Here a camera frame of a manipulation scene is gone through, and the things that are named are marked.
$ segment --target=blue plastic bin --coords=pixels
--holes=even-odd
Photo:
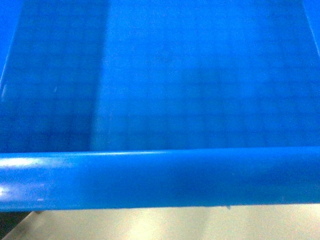
[[[0,7],[0,211],[320,202],[317,1]]]

